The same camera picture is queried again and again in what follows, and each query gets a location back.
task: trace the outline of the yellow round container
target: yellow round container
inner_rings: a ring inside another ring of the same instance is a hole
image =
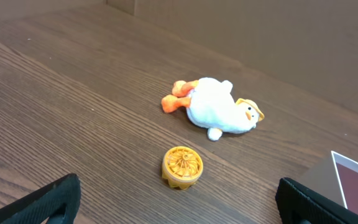
[[[185,146],[173,147],[162,161],[162,178],[168,180],[170,187],[186,190],[196,183],[203,168],[203,161],[197,152]]]

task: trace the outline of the orange beak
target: orange beak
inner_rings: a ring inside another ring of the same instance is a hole
[[[248,120],[251,120],[251,113],[249,111],[246,112]]]

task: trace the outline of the goose plush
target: goose plush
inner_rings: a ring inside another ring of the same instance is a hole
[[[195,125],[208,129],[208,138],[217,141],[223,132],[246,133],[265,118],[255,102],[238,99],[230,92],[233,84],[227,80],[201,78],[192,82],[177,81],[172,95],[161,101],[165,113],[186,107],[187,116]]]

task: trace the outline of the open box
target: open box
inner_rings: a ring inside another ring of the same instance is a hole
[[[358,162],[331,155],[304,173],[299,183],[358,214]]]

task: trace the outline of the orange leg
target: orange leg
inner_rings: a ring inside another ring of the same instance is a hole
[[[166,113],[171,113],[181,106],[189,107],[191,103],[190,97],[177,98],[173,95],[168,95],[161,100],[162,109]]]
[[[177,97],[186,96],[190,90],[198,86],[198,80],[192,82],[177,81],[173,84],[172,94]]]

